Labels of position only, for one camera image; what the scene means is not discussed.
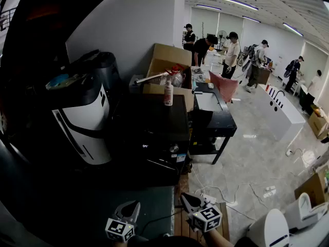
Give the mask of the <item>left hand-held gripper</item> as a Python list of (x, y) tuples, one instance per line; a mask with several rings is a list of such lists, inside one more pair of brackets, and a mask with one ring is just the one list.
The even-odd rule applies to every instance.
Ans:
[(140, 213), (139, 201), (128, 201), (120, 204), (108, 218), (105, 232), (109, 239), (117, 242), (128, 242), (135, 236), (135, 225)]

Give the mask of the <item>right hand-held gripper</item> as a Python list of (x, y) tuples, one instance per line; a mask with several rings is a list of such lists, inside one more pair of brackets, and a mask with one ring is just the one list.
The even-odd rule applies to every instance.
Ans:
[[(207, 204), (204, 197), (186, 192), (181, 193), (180, 201), (184, 210), (189, 214), (193, 213), (193, 208), (203, 207)], [(217, 206), (211, 206), (193, 213), (190, 220), (195, 229), (208, 232), (220, 226), (222, 213)]]

